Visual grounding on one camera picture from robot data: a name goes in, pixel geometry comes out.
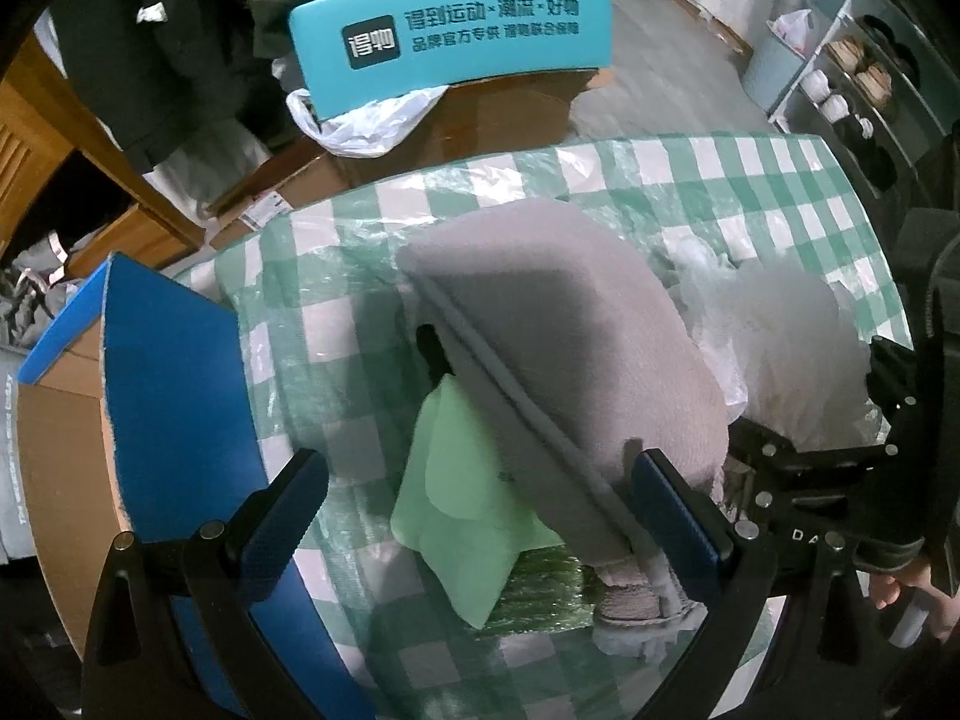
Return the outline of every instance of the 得物 logo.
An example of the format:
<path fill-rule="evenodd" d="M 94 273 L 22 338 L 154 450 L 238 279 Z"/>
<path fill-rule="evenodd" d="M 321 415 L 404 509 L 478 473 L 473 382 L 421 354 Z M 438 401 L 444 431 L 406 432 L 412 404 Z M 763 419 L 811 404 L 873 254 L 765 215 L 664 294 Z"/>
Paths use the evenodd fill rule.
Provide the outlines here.
<path fill-rule="evenodd" d="M 389 62 L 400 56 L 397 25 L 393 16 L 377 16 L 364 22 L 351 23 L 343 28 L 342 35 L 347 60 L 354 70 Z"/>

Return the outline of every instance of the tablecloth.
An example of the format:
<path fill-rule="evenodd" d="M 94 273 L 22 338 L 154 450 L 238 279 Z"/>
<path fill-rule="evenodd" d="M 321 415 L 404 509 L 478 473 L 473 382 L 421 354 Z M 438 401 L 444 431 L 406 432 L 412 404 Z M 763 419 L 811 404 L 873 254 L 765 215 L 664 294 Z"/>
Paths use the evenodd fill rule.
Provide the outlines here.
<path fill-rule="evenodd" d="M 395 254 L 437 220 L 532 196 L 576 203 L 657 272 L 691 232 L 735 263 L 792 250 L 851 291 L 861 336 L 908 343 L 863 208 L 811 136 L 675 135 L 457 162 L 276 218 L 181 274 L 237 313 L 270 477 L 296 447 L 328 458 L 330 493 L 296 565 L 383 718 L 632 717 L 688 640 L 659 664 L 604 656 L 587 629 L 479 640 L 419 557 L 392 538 L 390 512 L 428 391 Z M 769 635 L 769 626 L 757 633 L 754 651 Z"/>

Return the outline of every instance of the wooden floor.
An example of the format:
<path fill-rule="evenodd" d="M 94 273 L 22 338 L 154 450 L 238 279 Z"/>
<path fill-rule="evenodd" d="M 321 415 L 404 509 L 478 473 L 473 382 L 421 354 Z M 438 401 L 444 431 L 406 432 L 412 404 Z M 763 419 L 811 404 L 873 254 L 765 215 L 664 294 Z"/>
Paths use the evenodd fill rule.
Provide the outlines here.
<path fill-rule="evenodd" d="M 744 64 L 674 1 L 613 0 L 616 80 L 574 100 L 571 137 L 771 132 L 741 88 Z"/>

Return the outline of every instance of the wooden cabinet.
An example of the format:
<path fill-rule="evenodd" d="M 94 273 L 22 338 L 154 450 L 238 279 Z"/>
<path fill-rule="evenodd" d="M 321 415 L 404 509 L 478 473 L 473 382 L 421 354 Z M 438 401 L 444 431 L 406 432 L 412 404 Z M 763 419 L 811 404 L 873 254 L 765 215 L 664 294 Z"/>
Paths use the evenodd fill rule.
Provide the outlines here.
<path fill-rule="evenodd" d="M 126 191 L 133 205 L 71 256 L 71 276 L 87 276 L 114 250 L 160 268 L 203 245 L 203 230 L 133 170 L 31 35 L 0 81 L 0 255 L 74 151 Z"/>

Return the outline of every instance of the light blue trash bin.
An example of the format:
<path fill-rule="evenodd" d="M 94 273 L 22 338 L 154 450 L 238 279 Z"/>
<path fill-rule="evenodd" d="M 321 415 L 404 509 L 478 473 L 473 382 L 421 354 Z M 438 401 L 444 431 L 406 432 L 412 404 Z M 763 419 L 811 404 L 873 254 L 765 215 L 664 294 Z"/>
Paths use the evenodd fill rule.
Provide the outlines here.
<path fill-rule="evenodd" d="M 760 105 L 764 113 L 770 114 L 805 61 L 803 55 L 786 45 L 767 22 L 767 33 L 743 74 L 743 91 Z"/>

